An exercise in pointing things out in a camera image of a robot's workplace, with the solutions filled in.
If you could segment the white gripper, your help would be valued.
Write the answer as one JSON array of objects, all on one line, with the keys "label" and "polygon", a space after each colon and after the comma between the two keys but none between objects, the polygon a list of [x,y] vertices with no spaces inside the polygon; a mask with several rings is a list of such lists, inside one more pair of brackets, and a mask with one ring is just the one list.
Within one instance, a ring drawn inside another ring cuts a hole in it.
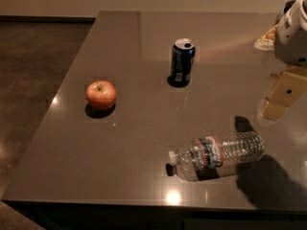
[{"label": "white gripper", "polygon": [[276,121],[307,93],[307,20],[303,15],[284,16],[278,23],[275,57],[288,65],[260,104],[259,116]]}]

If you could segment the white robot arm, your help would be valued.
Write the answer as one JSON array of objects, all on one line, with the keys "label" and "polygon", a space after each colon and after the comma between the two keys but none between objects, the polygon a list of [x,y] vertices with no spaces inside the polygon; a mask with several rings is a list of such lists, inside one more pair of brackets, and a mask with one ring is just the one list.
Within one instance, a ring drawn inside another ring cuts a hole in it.
[{"label": "white robot arm", "polygon": [[307,92],[307,0],[288,1],[254,47],[273,51],[286,64],[273,75],[275,83],[259,110],[262,118],[276,121]]}]

